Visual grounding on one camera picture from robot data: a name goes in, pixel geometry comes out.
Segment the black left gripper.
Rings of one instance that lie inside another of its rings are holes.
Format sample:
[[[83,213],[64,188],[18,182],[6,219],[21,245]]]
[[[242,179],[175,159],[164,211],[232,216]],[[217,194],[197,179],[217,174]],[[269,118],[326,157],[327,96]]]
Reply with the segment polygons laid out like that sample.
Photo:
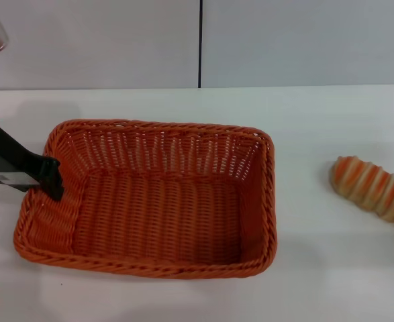
[[[64,193],[60,162],[34,154],[0,128],[0,182],[3,184],[40,184],[54,201]]]

